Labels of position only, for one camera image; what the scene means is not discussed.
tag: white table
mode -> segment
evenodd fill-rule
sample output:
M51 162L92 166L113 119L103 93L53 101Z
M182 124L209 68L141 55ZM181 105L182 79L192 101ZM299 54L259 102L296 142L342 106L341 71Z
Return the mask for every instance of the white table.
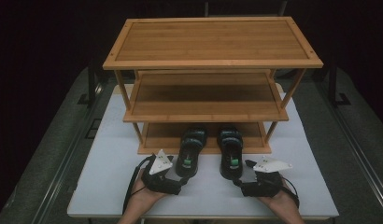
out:
M121 216L134 169L148 156L136 154L139 142L133 125L122 122L124 111L121 94L114 93L68 206L70 217ZM269 156L292 164L292 169L280 173L297 188L302 217L337 217L293 100L287 111L290 121L278 123L270 140L273 153ZM244 155L243 160L258 161L261 157L262 154ZM167 177L179 179L173 169L175 166ZM252 169L245 166L242 180L253 178ZM144 217L262 219L275 215L256 199L244 197L239 187L220 175L220 155L200 155L197 175L182 187L179 195L161 199Z

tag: hand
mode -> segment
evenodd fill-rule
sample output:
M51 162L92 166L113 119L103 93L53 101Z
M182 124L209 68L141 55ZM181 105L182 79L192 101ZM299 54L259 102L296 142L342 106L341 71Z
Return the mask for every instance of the hand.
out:
M282 184L285 188L289 188L285 183L285 180L282 179ZM300 216L299 209L296 206L293 198L280 190L279 193L271 197L258 197L262 203L264 203L268 208L271 209L282 221L288 224L303 224L305 223Z
M133 224L138 221L140 216L144 215L148 210L162 197L166 196L165 193L154 192L145 187L141 176L144 169L141 169L138 178L136 179L131 196L128 201L127 208L124 211L124 215L119 220L118 224Z

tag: wooden panel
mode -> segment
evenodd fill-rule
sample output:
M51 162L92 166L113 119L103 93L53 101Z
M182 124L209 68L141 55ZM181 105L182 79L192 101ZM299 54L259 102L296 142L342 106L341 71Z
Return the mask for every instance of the wooden panel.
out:
M161 148L167 154L178 154L182 134L192 123L145 123L144 144L140 145L139 154L157 153ZM217 143L221 123L200 123L208 130L206 146L202 154L220 154ZM271 153L270 147L264 143L264 127L259 123L235 123L234 126L243 135L244 154Z
M126 122L288 120L270 70L139 71Z
M321 67L292 18L130 20L105 69Z

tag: black wearable device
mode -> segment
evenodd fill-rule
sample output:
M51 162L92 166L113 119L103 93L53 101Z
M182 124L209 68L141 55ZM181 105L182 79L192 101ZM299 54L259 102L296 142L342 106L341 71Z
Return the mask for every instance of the black wearable device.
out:
M170 161L173 158L173 156L168 156L168 160ZM149 163L145 167L141 179L145 184L146 188L150 189L151 191L178 195L180 193L181 187L188 183L190 179L188 176L181 178L179 181L166 178L165 175L166 173L168 173L168 170L163 170L157 174L151 175L149 171L155 160L156 155L152 154L151 156L146 157L144 160L142 160L139 163L139 165L135 167L133 176L131 177L130 185L128 186L127 193L125 194L124 204L122 207L123 214L125 209L127 208L127 204L130 198L133 196L134 193L137 193L141 190L138 189L136 192L131 192L133 190L136 178L138 177L139 170L146 161L148 161Z
M255 161L246 160L248 167L253 167L255 164ZM296 188L288 179L282 177L279 172L263 173L255 171L255 175L256 182L243 183L240 179L236 179L233 180L233 183L241 188L243 195L246 197L274 197L282 190L291 196L299 208L300 201ZM291 184L295 193L283 186L282 179Z

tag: bottom shelf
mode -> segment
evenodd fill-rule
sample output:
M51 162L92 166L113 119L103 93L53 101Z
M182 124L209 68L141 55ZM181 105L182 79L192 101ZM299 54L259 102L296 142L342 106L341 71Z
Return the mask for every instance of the bottom shelf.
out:
M195 123L145 123L142 132L143 144L138 154L157 153L161 148L166 154L178 154L182 134ZM218 131L222 123L201 123L208 131L206 146L202 154L220 154L217 144ZM243 135L244 154L269 154L271 148L264 142L266 136L261 122L235 123Z

